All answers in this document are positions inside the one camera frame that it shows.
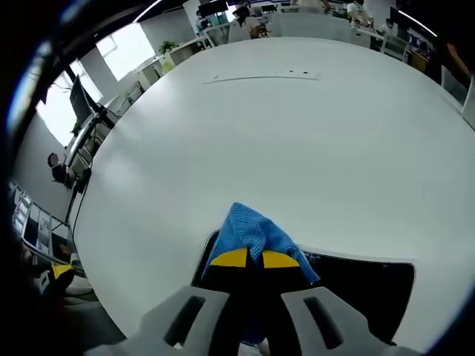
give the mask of round table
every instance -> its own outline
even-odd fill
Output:
[[[75,238],[125,335],[191,282],[233,202],[307,251],[414,264],[403,346],[430,347],[474,282],[475,133],[435,82],[362,47],[216,47],[121,118],[94,158]]]

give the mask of microfiber cloth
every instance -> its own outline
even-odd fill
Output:
[[[270,219],[239,202],[235,202],[229,209],[206,263],[205,273],[211,261],[217,256],[245,247],[249,249],[250,256],[255,262],[263,250],[280,252],[298,262],[309,283],[320,279],[285,232]]]

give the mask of black slot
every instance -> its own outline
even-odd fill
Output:
[[[201,297],[191,297],[188,302],[186,302],[165,335],[165,342],[168,345],[175,346],[179,343],[183,346],[185,344],[191,326],[204,303],[205,299]]]
[[[324,339],[327,349],[331,350],[340,346],[343,343],[343,338],[320,301],[317,298],[312,297],[307,298],[304,302],[320,329],[321,336]]]

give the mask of yellow tab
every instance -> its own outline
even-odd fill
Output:
[[[247,248],[240,248],[220,254],[218,257],[211,261],[211,266],[223,266],[223,267],[246,267]]]
[[[296,260],[280,252],[265,250],[262,253],[262,258],[264,260],[264,268],[299,267]]]
[[[53,265],[54,279],[57,280],[61,274],[69,271],[70,269],[71,265]]]

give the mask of blue cloth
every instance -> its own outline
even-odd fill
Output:
[[[245,247],[249,249],[254,261],[258,260],[263,250],[286,254],[298,262],[310,283],[320,279],[300,249],[285,232],[270,219],[239,202],[235,202],[229,209],[228,216],[209,255],[205,273],[211,261],[220,254]]]

